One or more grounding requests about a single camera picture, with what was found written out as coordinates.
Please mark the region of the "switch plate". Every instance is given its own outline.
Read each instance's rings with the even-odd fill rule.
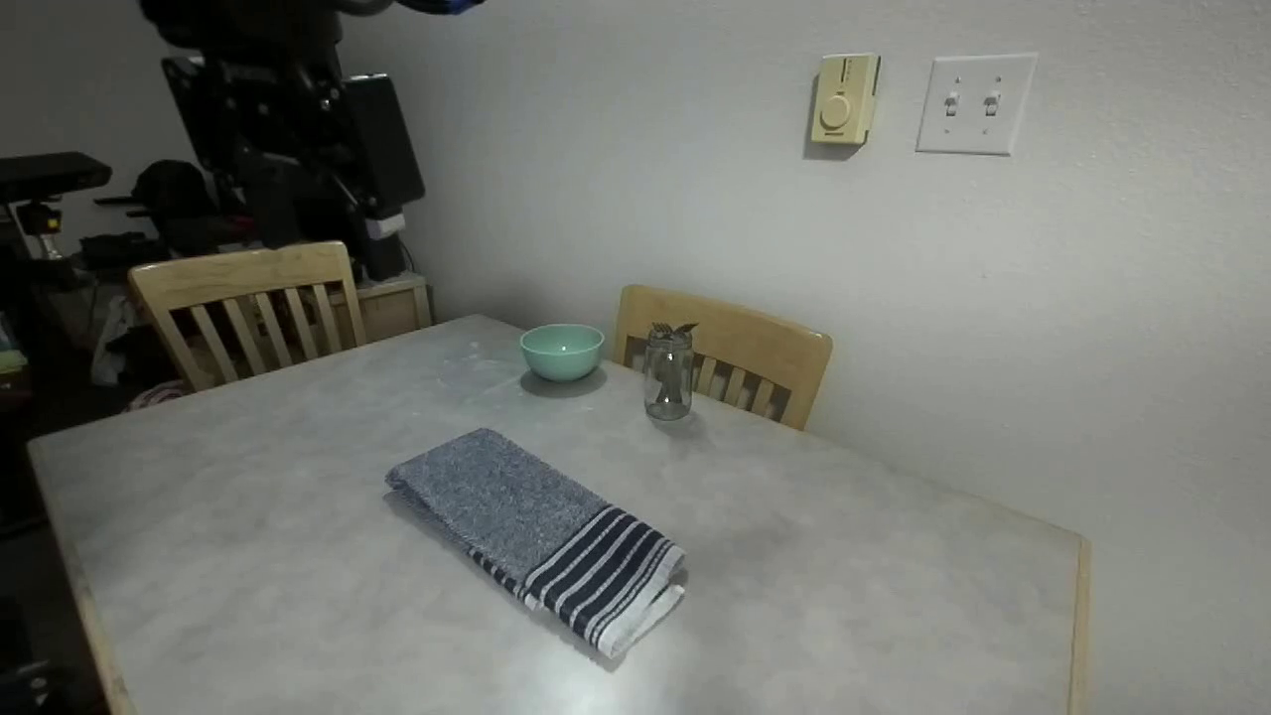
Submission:
[[[1016,146],[1035,56],[939,56],[919,151],[1009,157]]]
[[[879,56],[828,56],[809,105],[809,143],[857,146],[873,129]]]

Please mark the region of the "bowl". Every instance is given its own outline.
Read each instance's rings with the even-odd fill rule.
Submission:
[[[544,380],[576,380],[597,370],[604,335],[583,324],[548,324],[520,335],[526,366]]]

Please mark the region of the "chair backrest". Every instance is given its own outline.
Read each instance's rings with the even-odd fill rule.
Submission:
[[[658,324],[695,324],[695,395],[805,431],[834,350],[828,335],[695,296],[629,288],[612,362],[640,366]]]
[[[346,241],[152,261],[130,288],[196,390],[364,342]]]

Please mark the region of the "white wall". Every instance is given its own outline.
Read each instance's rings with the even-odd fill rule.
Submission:
[[[879,130],[805,159],[857,48]],[[1046,56],[1014,159],[914,157],[940,52]],[[404,85],[446,316],[665,284],[814,324],[818,435],[1091,538],[1091,713],[1267,713],[1271,6],[489,0],[346,56]]]

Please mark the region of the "folded towel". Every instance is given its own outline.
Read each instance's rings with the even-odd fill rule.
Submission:
[[[389,472],[526,607],[625,659],[682,596],[682,553],[493,431]]]

